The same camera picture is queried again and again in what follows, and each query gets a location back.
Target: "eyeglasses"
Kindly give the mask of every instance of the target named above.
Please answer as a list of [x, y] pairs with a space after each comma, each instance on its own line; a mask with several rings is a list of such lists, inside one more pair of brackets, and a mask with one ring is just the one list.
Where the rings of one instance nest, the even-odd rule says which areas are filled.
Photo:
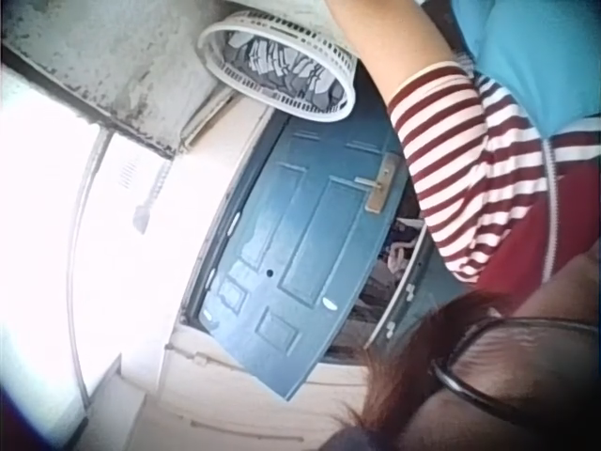
[[548, 431], [598, 381], [598, 327], [558, 319], [487, 319], [444, 360], [439, 382], [469, 404], [523, 428]]

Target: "laundry basket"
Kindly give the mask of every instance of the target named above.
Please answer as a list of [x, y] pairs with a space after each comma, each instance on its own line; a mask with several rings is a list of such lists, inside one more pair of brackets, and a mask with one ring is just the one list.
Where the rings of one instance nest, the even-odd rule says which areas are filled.
[[291, 115], [334, 122], [355, 104], [357, 58], [268, 13], [240, 11], [209, 26], [196, 51], [221, 81]]

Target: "zipper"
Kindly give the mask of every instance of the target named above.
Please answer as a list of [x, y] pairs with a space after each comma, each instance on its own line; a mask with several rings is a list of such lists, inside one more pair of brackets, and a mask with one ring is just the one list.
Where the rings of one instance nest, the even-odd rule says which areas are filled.
[[555, 257], [557, 255], [557, 243], [559, 240], [559, 194], [557, 186], [557, 167], [555, 165], [555, 156], [553, 148], [548, 139], [543, 139], [543, 164], [547, 174], [547, 195], [548, 195], [548, 234], [547, 234], [547, 252], [543, 265], [543, 283], [545, 283], [553, 274], [555, 266]]

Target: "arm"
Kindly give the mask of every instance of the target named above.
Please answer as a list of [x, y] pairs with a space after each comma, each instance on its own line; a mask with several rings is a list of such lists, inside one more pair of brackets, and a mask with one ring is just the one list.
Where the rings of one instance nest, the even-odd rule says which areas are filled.
[[416, 73], [454, 61], [451, 48], [415, 0], [327, 3], [387, 103]]

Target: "red and white striped sleeve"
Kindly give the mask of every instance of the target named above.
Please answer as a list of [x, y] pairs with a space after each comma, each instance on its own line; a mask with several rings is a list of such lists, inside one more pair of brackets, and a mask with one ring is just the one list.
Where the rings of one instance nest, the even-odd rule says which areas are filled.
[[[448, 269], [468, 283], [546, 189], [540, 163], [512, 163], [521, 158], [514, 146], [488, 151], [497, 134], [478, 89], [458, 64], [439, 63], [408, 80], [389, 104], [425, 223]], [[536, 174], [524, 173], [527, 166]], [[520, 179], [528, 186], [520, 188]]]

